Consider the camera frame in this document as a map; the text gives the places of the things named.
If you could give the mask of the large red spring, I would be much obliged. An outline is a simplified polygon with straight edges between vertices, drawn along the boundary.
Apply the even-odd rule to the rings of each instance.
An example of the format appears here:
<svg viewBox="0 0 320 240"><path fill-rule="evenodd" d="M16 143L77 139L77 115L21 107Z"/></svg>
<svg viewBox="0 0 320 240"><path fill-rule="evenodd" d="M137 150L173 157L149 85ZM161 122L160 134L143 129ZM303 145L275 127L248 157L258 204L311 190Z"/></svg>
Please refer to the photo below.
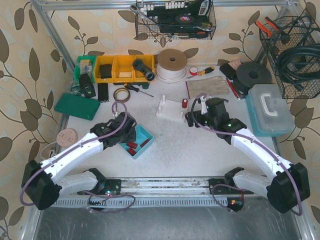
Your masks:
<svg viewBox="0 0 320 240"><path fill-rule="evenodd" d="M181 102L181 107L186 109L188 107L188 99L184 98Z"/></svg>
<svg viewBox="0 0 320 240"><path fill-rule="evenodd" d="M131 156L134 156L136 154L136 151L133 149L133 148L129 148L128 149L128 153L131 155Z"/></svg>

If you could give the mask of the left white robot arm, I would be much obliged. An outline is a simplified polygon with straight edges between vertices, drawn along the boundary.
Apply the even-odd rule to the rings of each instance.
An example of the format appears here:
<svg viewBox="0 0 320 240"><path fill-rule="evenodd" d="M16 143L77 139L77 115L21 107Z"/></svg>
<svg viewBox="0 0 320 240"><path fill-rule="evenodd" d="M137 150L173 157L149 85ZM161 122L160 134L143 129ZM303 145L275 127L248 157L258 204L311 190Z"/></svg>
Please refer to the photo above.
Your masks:
<svg viewBox="0 0 320 240"><path fill-rule="evenodd" d="M38 210L49 208L64 195L91 193L109 197L118 194L97 168L76 175L68 173L87 158L107 148L134 142L136 125L134 117L122 112L115 119L96 124L82 139L58 155L40 163L29 161L23 173L22 193L27 194Z"/></svg>

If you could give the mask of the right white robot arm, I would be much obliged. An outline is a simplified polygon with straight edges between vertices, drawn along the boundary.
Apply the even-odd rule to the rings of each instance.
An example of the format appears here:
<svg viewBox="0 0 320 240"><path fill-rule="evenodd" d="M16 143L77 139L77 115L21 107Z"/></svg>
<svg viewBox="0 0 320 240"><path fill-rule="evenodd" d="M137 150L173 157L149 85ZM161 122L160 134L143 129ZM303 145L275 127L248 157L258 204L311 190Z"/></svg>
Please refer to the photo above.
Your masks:
<svg viewBox="0 0 320 240"><path fill-rule="evenodd" d="M311 195L307 168L300 162L293 164L273 152L242 121L229 116L225 103L226 99L207 97L206 93L201 93L185 114L188 126L215 133L246 154L264 175L255 175L237 167L225 175L229 183L220 186L253 192L266 198L278 212L291 211L301 216L302 202Z"/></svg>

